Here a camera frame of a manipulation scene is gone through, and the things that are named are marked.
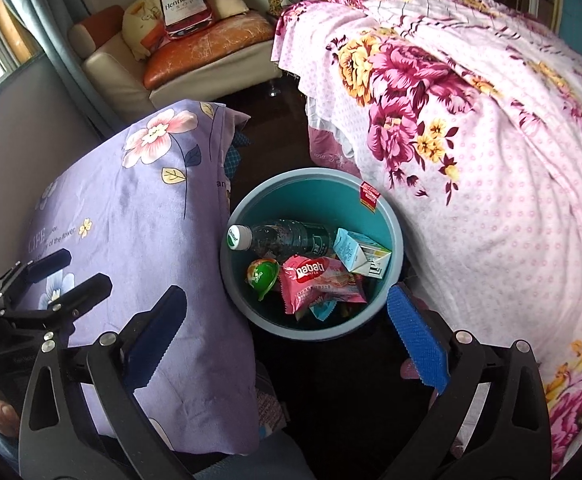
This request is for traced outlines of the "person's left hand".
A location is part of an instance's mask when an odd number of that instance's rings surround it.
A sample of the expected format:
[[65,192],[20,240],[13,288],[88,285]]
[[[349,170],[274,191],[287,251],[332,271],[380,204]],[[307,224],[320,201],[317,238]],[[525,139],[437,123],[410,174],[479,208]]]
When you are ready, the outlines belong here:
[[20,416],[14,407],[0,400],[0,434],[6,438],[15,439],[20,433]]

